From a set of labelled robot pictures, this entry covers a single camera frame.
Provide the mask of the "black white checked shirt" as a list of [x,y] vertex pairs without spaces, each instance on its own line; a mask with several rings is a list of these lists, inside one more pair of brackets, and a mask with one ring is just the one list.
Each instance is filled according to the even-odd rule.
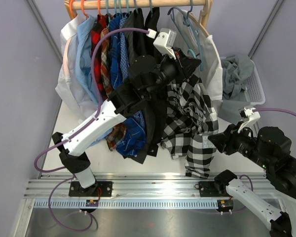
[[206,179],[216,147],[208,139],[219,131],[217,112],[201,79],[167,86],[167,118],[161,147],[172,159],[185,159],[185,175]]

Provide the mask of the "grey button shirt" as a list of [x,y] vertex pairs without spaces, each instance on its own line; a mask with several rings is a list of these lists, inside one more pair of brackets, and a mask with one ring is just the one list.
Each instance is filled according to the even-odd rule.
[[221,60],[222,64],[222,111],[238,116],[239,109],[248,106],[245,92],[248,78],[254,72],[254,64],[246,54],[236,54]]

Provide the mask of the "teal plastic hanger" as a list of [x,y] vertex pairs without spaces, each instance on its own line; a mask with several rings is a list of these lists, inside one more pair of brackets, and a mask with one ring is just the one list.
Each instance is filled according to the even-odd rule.
[[189,49],[187,53],[190,54],[194,59],[197,59],[197,56],[192,49]]

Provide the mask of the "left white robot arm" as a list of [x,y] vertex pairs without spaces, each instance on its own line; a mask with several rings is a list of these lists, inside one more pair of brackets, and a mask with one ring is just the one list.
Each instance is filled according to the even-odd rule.
[[61,163],[76,178],[72,191],[80,197],[99,191],[86,149],[106,131],[142,110],[172,80],[183,82],[190,78],[201,62],[178,48],[165,54],[160,63],[151,55],[141,55],[129,67],[128,78],[95,113],[68,133],[54,133],[52,140]]

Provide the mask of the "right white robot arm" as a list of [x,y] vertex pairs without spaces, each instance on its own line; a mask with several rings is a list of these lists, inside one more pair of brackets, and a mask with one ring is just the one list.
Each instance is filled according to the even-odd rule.
[[278,127],[263,127],[253,137],[249,128],[239,130],[240,125],[231,124],[208,139],[220,153],[239,153],[261,167],[286,209],[282,211],[264,201],[230,170],[214,178],[214,190],[220,196],[239,200],[265,224],[270,236],[296,237],[296,158],[291,156],[292,142]]

